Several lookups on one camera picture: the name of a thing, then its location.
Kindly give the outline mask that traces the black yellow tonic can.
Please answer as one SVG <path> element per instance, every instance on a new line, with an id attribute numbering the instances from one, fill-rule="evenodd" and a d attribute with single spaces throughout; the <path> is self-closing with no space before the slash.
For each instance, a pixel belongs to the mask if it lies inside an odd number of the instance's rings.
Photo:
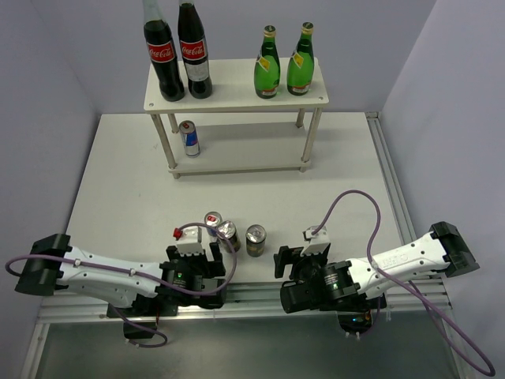
<path id="1" fill-rule="evenodd" d="M 221 222 L 221 224 L 217 226 L 217 230 L 230 241 L 235 252 L 239 251 L 241 248 L 241 241 L 238 237 L 237 227 L 232 221 L 226 220 Z M 232 250 L 228 246 L 228 243 L 223 238 L 221 238 L 220 235 L 218 235 L 218 242 L 227 253 L 232 253 Z"/>
<path id="2" fill-rule="evenodd" d="M 267 232 L 259 224 L 248 227 L 246 238 L 246 252 L 250 257 L 260 257 L 264 253 Z"/>

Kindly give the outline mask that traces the blue silver energy drink can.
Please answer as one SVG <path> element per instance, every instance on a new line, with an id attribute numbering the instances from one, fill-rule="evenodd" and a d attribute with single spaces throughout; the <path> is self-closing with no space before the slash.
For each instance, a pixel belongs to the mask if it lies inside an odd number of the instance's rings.
<path id="1" fill-rule="evenodd" d="M 216 230 L 222 221 L 223 218 L 221 214 L 216 211 L 208 212 L 205 215 L 204 223 L 208 227 L 210 227 L 210 229 L 207 228 L 207 233 L 209 235 L 211 242 L 217 242 L 219 240 L 219 236 L 217 235 Z"/>

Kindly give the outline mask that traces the green glass bottle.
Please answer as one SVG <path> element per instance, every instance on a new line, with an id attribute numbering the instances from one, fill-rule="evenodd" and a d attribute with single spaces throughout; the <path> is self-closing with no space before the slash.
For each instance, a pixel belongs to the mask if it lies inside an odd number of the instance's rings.
<path id="1" fill-rule="evenodd" d="M 311 22 L 302 25 L 301 36 L 288 64 L 287 89 L 294 96 L 303 96 L 309 91 L 312 83 L 315 66 L 312 47 L 313 28 Z"/>
<path id="2" fill-rule="evenodd" d="M 257 55 L 254 68 L 254 88 L 262 99 L 270 99 L 277 94 L 280 82 L 280 62 L 275 43 L 276 28 L 264 27 L 264 38 Z"/>

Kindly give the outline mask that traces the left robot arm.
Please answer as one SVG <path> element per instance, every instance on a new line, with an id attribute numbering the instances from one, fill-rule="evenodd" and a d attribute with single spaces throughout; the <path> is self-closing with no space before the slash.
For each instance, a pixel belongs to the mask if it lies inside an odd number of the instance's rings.
<path id="1" fill-rule="evenodd" d="M 208 258 L 201 237 L 183 238 L 166 248 L 167 261 L 135 262 L 102 257 L 69 244 L 55 234 L 34 242 L 29 259 L 17 273 L 15 290 L 48 297 L 67 291 L 97 298 L 127 316 L 174 316 L 178 308 L 221 308 L 226 301 L 226 269 L 219 245 Z"/>

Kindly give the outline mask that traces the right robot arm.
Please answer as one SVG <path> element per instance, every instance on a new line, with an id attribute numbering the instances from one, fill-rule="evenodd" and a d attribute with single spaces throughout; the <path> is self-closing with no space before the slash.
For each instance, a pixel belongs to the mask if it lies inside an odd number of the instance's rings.
<path id="1" fill-rule="evenodd" d="M 312 226 L 304 237 L 307 246 L 282 246 L 274 255 L 276 278 L 291 267 L 279 292 L 286 313 L 383 309 L 384 293 L 397 282 L 436 273 L 461 276 L 480 267 L 457 227 L 446 222 L 433 224 L 427 234 L 399 248 L 333 263 L 326 228 Z"/>

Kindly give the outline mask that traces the white two-tier shelf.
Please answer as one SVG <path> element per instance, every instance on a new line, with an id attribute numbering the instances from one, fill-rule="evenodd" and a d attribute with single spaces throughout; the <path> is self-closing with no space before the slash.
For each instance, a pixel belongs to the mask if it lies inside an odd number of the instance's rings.
<path id="1" fill-rule="evenodd" d="M 294 96 L 281 84 L 272 99 L 254 92 L 254 60 L 212 60 L 214 92 L 207 99 L 166 101 L 149 70 L 144 110 L 151 116 L 174 178 L 190 174 L 299 170 L 310 164 L 323 108 L 328 105 L 323 74 L 315 67 L 309 92 Z M 200 154 L 188 157 L 179 124 L 195 124 Z"/>

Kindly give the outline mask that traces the right cola bottle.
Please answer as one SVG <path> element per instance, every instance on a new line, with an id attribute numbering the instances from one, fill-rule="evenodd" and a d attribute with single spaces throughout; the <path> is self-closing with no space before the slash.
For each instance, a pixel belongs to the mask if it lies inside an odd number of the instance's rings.
<path id="1" fill-rule="evenodd" d="M 208 47 L 194 1 L 179 2 L 178 38 L 189 92 L 196 99 L 206 99 L 212 94 Z"/>

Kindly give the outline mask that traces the cola bottle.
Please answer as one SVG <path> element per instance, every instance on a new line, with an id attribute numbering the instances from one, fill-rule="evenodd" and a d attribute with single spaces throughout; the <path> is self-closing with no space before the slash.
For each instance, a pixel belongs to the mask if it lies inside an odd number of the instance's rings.
<path id="1" fill-rule="evenodd" d="M 157 1 L 143 0 L 144 38 L 149 58 L 159 81 L 163 98 L 176 102 L 185 96 L 178 68 L 173 36 Z"/>
<path id="2" fill-rule="evenodd" d="M 189 92 L 196 99 L 206 99 L 212 94 L 208 47 L 194 1 L 179 2 L 178 38 Z"/>

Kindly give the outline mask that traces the left cola bottle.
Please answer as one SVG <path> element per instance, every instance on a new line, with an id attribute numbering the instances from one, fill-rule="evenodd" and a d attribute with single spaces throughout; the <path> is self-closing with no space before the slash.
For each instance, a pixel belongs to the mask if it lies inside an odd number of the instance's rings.
<path id="1" fill-rule="evenodd" d="M 144 38 L 149 58 L 159 81 L 163 98 L 176 102 L 185 96 L 178 68 L 173 36 L 157 1 L 143 0 Z"/>

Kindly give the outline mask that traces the aluminium rail frame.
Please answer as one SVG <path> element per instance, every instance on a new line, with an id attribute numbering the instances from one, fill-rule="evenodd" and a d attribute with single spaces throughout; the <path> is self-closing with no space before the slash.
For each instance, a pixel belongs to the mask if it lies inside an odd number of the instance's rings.
<path id="1" fill-rule="evenodd" d="M 168 230 L 206 211 L 231 216 L 241 227 L 267 228 L 267 256 L 241 257 L 226 305 L 216 311 L 189 307 L 180 320 L 282 317 L 280 281 L 272 254 L 299 245 L 305 223 L 321 218 L 343 190 L 373 193 L 382 222 L 376 246 L 389 249 L 413 240 L 415 230 L 398 184 L 379 115 L 328 112 L 316 135 L 315 161 L 305 173 L 259 171 L 203 174 L 173 179 L 159 137 L 146 114 L 105 114 L 99 121 L 67 227 L 73 242 L 107 257 L 135 261 L 164 258 Z M 321 202 L 293 211 L 307 192 Z"/>

